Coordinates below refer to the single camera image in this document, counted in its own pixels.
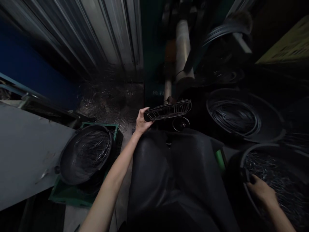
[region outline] yellow sign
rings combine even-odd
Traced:
[[[291,62],[309,57],[309,15],[294,25],[256,63]]]

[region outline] corrugated metal wall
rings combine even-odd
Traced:
[[[143,68],[139,0],[0,0],[0,12],[83,77],[104,75],[105,63],[128,77]]]

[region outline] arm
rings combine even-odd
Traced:
[[[149,108],[147,107],[139,111],[136,120],[136,130],[108,172],[100,191],[80,228],[80,232],[105,232],[108,230],[120,186],[133,157],[135,147],[142,134],[153,123],[144,120],[144,112],[148,109]]]
[[[253,175],[255,184],[248,183],[248,188],[262,201],[277,232],[296,232],[283,210],[280,208],[276,192],[264,181]]]

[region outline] metal wire basket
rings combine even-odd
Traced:
[[[147,110],[145,114],[151,121],[174,118],[185,115],[191,110],[191,100],[181,100],[174,105],[166,104]]]

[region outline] black pants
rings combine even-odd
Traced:
[[[214,156],[222,146],[191,129],[145,133],[133,156],[128,222],[144,210],[178,202],[205,231],[239,231]]]

